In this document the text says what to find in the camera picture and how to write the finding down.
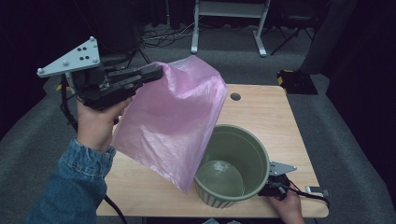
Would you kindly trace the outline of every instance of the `gray carpet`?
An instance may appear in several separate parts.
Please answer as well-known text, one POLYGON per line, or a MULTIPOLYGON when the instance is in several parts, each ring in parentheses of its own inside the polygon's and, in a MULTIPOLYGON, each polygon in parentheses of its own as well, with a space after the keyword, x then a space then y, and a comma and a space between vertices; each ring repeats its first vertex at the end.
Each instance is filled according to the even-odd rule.
MULTIPOLYGON (((281 43, 282 35, 272 30, 262 39, 272 50, 281 43)), ((191 36, 187 36, 165 48, 143 51, 152 61, 170 63, 190 56, 190 47, 191 36)), ((298 69, 308 49, 309 39, 301 33, 276 55, 262 58, 251 28, 208 29, 200 34, 197 56, 219 70, 227 83, 277 85, 276 72, 298 69)), ((136 54, 132 66, 144 64, 136 54)), ((329 80, 323 75, 312 78, 319 95, 288 95, 288 99, 319 184, 331 194, 330 214, 318 223, 396 223, 384 182, 325 95, 329 80)), ((49 79, 48 95, 0 143, 0 223, 23 222, 75 135, 59 109, 61 94, 55 90, 59 81, 60 77, 49 79)), ((74 102, 70 105, 74 111, 74 102)), ((128 221, 138 224, 141 218, 128 217, 128 221)), ((99 217, 98 222, 121 223, 118 217, 99 217)))

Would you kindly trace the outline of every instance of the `human hand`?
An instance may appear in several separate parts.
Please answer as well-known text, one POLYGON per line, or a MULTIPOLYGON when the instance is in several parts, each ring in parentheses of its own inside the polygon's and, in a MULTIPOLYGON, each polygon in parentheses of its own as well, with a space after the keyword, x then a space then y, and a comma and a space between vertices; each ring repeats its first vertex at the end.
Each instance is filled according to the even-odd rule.
POLYGON ((132 98, 98 111, 77 100, 78 134, 77 140, 85 147, 106 152, 113 135, 114 119, 123 114, 132 98))
POLYGON ((295 192, 288 190, 287 197, 283 201, 279 201, 275 197, 267 197, 267 199, 286 224, 305 223, 301 208, 300 196, 295 192))

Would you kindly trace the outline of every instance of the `pink plastic bag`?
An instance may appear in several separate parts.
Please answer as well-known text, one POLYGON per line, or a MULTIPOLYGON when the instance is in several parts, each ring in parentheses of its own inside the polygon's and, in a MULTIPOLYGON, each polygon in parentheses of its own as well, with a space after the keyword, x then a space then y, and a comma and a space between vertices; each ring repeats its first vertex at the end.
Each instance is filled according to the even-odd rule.
POLYGON ((116 150, 188 193, 227 95, 219 72, 190 56, 141 87, 113 138, 116 150))

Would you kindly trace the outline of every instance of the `black cable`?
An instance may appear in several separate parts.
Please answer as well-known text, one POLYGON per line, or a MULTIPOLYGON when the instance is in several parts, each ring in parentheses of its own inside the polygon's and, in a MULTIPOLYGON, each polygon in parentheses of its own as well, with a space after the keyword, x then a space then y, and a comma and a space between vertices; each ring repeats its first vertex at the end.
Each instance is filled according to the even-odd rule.
POLYGON ((114 210, 116 210, 117 214, 119 215, 119 217, 122 220, 123 224, 128 224, 128 221, 126 220, 124 214, 121 212, 121 210, 119 209, 119 207, 113 202, 111 201, 111 199, 106 195, 105 196, 105 201, 110 204, 111 207, 113 207, 114 210))
POLYGON ((71 98, 73 98, 75 96, 75 94, 69 98, 67 98, 67 79, 66 79, 66 75, 63 74, 62 75, 62 81, 61 81, 61 93, 62 93, 62 104, 61 104, 61 110, 62 112, 64 112, 64 116, 67 118, 68 123, 71 124, 73 126, 73 128, 75 129, 75 131, 78 130, 78 123, 76 121, 76 119, 73 117, 73 115, 70 113, 70 109, 69 109, 69 105, 67 104, 67 101, 69 101, 71 98))
POLYGON ((313 195, 313 194, 305 193, 305 192, 300 191, 299 189, 292 189, 292 188, 290 188, 290 187, 288 187, 288 186, 286 186, 286 185, 283 185, 283 184, 279 184, 279 186, 282 187, 282 188, 284 188, 284 189, 289 189, 289 190, 295 192, 296 194, 298 194, 298 195, 300 195, 300 196, 304 196, 305 198, 311 198, 311 199, 321 200, 321 201, 323 201, 323 202, 326 203, 326 205, 327 205, 328 208, 330 208, 330 202, 329 202, 329 200, 327 200, 327 198, 325 198, 325 197, 320 197, 320 196, 318 196, 318 195, 313 195))
POLYGON ((162 34, 158 35, 156 31, 146 31, 146 33, 142 36, 143 39, 143 44, 145 47, 148 48, 164 48, 167 47, 173 43, 175 43, 177 40, 180 40, 182 38, 185 38, 188 35, 192 34, 192 27, 186 27, 184 29, 180 30, 173 30, 174 32, 172 33, 167 33, 170 29, 166 29, 162 34), (162 45, 165 41, 170 41, 170 43, 162 45))
POLYGON ((142 55, 142 57, 145 59, 146 63, 151 63, 147 54, 145 54, 142 49, 140 49, 139 51, 140 51, 140 54, 142 55))
POLYGON ((301 190, 297 187, 297 185, 295 185, 290 179, 289 179, 289 182, 290 182, 294 187, 296 187, 297 190, 301 191, 301 190))
POLYGON ((131 58, 129 59, 128 63, 126 64, 126 68, 130 68, 131 62, 132 62, 132 58, 133 58, 133 57, 131 57, 131 58))

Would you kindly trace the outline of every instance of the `denim jacket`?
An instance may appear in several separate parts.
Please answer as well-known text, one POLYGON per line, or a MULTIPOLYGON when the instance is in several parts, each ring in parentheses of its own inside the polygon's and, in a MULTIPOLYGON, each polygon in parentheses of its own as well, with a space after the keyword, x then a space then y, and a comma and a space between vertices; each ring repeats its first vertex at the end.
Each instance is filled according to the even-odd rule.
POLYGON ((102 153, 72 139, 26 223, 95 223, 115 154, 114 147, 102 153))

